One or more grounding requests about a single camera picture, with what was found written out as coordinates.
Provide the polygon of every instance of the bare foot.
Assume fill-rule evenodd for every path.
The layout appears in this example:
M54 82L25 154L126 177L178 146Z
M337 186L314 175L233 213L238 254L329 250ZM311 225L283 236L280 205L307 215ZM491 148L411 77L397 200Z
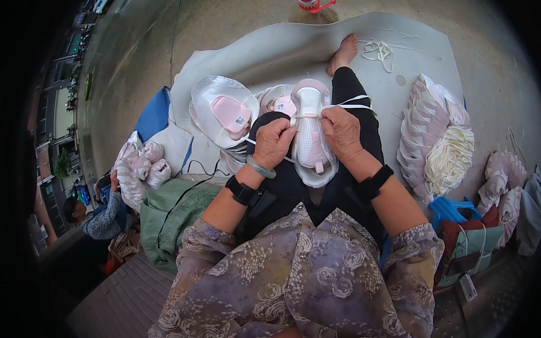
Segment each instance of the bare foot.
M327 66L327 73L334 76L334 72L340 67L349 67L349 63L355 55L359 52L359 47L357 46L357 36L355 34L349 34L345 39L342 40L340 48L334 54L333 58Z

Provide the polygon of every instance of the woman's left hand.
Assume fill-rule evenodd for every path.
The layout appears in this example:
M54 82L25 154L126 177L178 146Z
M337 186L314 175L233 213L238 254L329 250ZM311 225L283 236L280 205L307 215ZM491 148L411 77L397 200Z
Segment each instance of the woman's left hand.
M272 170L287 155L296 127L290 128L286 118L279 118L258 129L255 135L253 159L267 170Z

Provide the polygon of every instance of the green sack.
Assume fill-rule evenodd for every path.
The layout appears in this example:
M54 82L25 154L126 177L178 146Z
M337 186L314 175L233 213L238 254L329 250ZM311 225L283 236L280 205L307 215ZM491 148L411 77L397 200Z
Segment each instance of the green sack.
M173 178L145 194L141 205L141 244L150 263L158 269L176 274L175 258L182 249L184 230L201 216L221 189L205 183L193 187L195 184Z

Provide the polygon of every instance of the white foam sheet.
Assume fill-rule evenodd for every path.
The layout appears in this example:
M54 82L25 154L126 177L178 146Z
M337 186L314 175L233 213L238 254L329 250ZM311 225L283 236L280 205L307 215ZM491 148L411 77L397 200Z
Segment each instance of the white foam sheet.
M423 73L455 96L462 97L463 94L447 36L424 23L387 12L369 12L329 25L273 24L253 31L225 48L195 51L171 89L169 112L171 120L195 137L190 160L201 161L209 172L219 158L218 149L193 131L189 123L192 87L203 76L236 79L254 94L278 84L296 84L307 77L332 88L332 77L326 72L327 61L351 33L359 39L359 54L350 66L372 98L373 109L378 114L385 162L406 185L396 156L402 110L407 108L413 82ZM380 41L386 42L396 57L390 74L380 61L361 56L365 42ZM389 68L391 60L385 62ZM398 84L399 75L405 79L403 86ZM203 173L192 167L190 172Z

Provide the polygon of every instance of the concrete ground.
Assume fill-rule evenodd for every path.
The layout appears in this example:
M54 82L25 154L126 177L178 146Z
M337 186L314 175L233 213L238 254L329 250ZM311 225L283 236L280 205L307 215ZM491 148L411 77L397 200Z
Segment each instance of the concrete ground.
M285 22L295 0L116 0L95 26L83 62L93 72L78 127L84 171L96 180L160 87L194 50L219 49L249 32ZM512 127L529 173L541 163L541 99L533 70L512 30L486 2L474 0L339 0L341 19L381 10L417 19L449 37L476 136L473 167L450 198L477 200L490 152L513 149Z

